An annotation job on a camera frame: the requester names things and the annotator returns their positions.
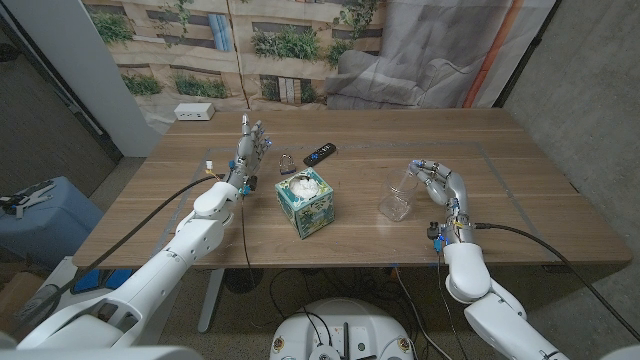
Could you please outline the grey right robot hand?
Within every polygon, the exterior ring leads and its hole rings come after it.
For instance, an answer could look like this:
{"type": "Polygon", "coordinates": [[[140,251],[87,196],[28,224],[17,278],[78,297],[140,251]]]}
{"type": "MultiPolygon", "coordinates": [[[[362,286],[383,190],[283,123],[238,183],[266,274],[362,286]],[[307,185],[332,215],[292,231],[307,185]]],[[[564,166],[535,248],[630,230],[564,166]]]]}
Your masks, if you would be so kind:
{"type": "Polygon", "coordinates": [[[445,244],[474,243],[467,189],[461,175],[429,160],[413,160],[408,170],[425,185],[432,201],[445,207],[444,222],[432,224],[427,230],[428,237],[432,240],[439,237],[445,244]]]}

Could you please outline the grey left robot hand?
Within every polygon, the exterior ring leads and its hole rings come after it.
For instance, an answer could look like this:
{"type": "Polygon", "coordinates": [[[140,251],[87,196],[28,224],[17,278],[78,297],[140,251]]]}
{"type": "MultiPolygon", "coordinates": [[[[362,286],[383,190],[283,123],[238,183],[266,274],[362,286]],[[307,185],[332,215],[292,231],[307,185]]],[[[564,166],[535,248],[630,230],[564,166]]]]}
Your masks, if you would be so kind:
{"type": "Polygon", "coordinates": [[[260,120],[251,125],[248,114],[242,115],[242,135],[236,148],[235,158],[230,163],[230,172],[226,180],[242,195],[256,189],[256,173],[264,154],[272,145],[270,138],[264,137],[264,132],[260,120]]]}

